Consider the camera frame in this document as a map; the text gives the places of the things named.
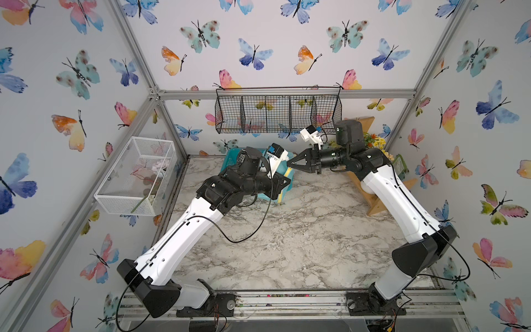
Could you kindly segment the teal mesh laundry bag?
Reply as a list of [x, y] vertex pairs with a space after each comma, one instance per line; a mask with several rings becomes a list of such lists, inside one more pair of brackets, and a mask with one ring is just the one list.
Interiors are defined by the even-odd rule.
[[293, 188], [293, 178], [295, 171], [287, 165], [287, 161], [275, 162], [275, 172], [273, 173], [273, 198], [275, 203], [285, 202], [288, 192]]

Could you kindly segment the white pot yellow pink flowers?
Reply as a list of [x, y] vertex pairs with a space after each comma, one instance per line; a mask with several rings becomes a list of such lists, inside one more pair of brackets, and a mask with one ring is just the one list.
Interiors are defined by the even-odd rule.
[[392, 154], [388, 153], [386, 146], [387, 142], [384, 138], [376, 136], [373, 139], [372, 147], [378, 148], [391, 162], [394, 162], [395, 158]]

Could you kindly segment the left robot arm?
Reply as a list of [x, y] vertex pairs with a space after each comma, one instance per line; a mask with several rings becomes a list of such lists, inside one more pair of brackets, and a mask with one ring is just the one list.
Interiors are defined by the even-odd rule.
[[246, 147], [236, 163], [203, 181], [180, 219], [136, 260], [123, 260], [118, 273], [127, 289], [152, 318], [160, 318], [173, 306], [198, 309], [214, 291], [203, 281], [176, 282], [172, 275], [188, 252], [209, 228], [217, 226], [246, 196], [266, 195], [274, 201], [289, 186], [290, 179], [277, 173], [288, 161], [288, 152], [272, 144], [265, 152]]

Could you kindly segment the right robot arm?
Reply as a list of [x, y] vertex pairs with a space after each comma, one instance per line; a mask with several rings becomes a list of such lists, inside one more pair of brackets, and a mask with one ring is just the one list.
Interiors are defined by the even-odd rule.
[[413, 282], [426, 268], [435, 264], [456, 239], [456, 230], [443, 226], [432, 217], [399, 179], [394, 166], [378, 148], [365, 145], [362, 124], [343, 120], [335, 127], [337, 147], [324, 149], [318, 130], [309, 126], [300, 132], [308, 148], [290, 159], [294, 170], [321, 173], [324, 168], [343, 166], [354, 174], [362, 189], [383, 202], [398, 223], [406, 244], [392, 252], [392, 263], [386, 273], [370, 286], [374, 300], [390, 302]]

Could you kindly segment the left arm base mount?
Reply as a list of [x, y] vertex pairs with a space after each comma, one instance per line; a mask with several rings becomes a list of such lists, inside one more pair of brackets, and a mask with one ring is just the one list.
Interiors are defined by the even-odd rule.
[[178, 318], [214, 316], [231, 318], [235, 308], [235, 294], [217, 292], [203, 279], [184, 283], [175, 303]]

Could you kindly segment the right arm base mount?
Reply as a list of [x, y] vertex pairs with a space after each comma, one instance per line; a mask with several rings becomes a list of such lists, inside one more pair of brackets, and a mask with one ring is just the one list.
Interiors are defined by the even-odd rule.
[[406, 315], [405, 305], [398, 305], [399, 295], [390, 300], [384, 299], [374, 283], [366, 290], [346, 293], [346, 307], [350, 316]]

